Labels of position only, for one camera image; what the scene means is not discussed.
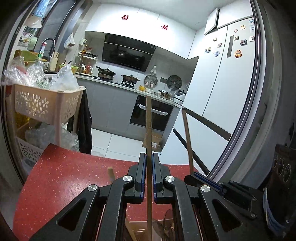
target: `metal screw head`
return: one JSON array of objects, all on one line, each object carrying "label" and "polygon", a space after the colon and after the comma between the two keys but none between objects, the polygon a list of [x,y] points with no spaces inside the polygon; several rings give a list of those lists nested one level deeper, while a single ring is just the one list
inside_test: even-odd
[{"label": "metal screw head", "polygon": [[94,185],[94,184],[91,184],[91,185],[89,185],[89,186],[87,187],[87,189],[88,189],[90,192],[92,192],[92,191],[95,191],[95,190],[97,189],[97,186]]},{"label": "metal screw head", "polygon": [[133,178],[132,178],[131,176],[129,176],[129,175],[123,177],[123,180],[126,181],[126,182],[129,182],[129,181],[131,181],[132,179],[133,179]]},{"label": "metal screw head", "polygon": [[200,187],[200,189],[203,191],[203,192],[209,192],[211,190],[211,188],[208,186],[208,185],[202,185]]},{"label": "metal screw head", "polygon": [[175,180],[175,178],[173,176],[167,176],[165,177],[165,180],[169,183],[173,182]]}]

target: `white refrigerator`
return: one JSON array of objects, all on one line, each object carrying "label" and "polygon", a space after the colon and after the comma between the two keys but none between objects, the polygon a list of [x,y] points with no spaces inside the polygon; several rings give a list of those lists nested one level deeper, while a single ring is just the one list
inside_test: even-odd
[{"label": "white refrigerator", "polygon": [[[200,43],[204,52],[199,56],[183,107],[190,113],[187,119],[192,150],[209,172],[227,146],[250,90],[254,35],[254,21],[249,18],[205,35]],[[173,129],[160,161],[188,164],[187,150],[180,141],[180,136],[186,140],[181,112]],[[195,161],[194,166],[207,174]]]}]

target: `built-in oven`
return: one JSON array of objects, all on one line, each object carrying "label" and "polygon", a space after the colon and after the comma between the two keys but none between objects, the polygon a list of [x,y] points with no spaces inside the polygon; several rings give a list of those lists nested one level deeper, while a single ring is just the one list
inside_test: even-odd
[{"label": "built-in oven", "polygon": [[[172,113],[173,106],[152,99],[152,129],[164,131]],[[138,95],[133,113],[131,124],[146,127],[146,97]]]}]

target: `red countertop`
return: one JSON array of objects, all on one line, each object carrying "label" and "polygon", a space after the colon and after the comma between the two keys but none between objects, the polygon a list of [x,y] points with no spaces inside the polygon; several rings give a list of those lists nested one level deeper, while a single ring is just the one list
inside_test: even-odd
[{"label": "red countertop", "polygon": [[[61,211],[88,185],[110,184],[107,168],[113,167],[116,178],[125,176],[135,162],[77,153],[50,144],[31,171],[18,200],[13,232],[20,241],[29,238]],[[172,176],[183,180],[188,165],[166,165]],[[142,204],[128,204],[130,221],[145,221],[146,197]],[[153,218],[163,219],[170,204],[153,203]]]}]

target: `cardboard box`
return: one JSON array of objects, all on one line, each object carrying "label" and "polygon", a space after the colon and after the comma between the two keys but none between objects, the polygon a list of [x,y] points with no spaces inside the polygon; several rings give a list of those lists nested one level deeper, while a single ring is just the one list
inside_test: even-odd
[{"label": "cardboard box", "polygon": [[[161,134],[152,131],[152,143],[151,143],[151,146],[152,146],[153,151],[158,151],[158,145],[159,145],[159,142],[161,140],[161,137],[162,137]],[[146,148],[146,142],[147,142],[146,138],[147,138],[147,135],[145,135],[145,139],[144,139],[143,145],[142,145],[142,147],[145,147],[145,148]]]}]

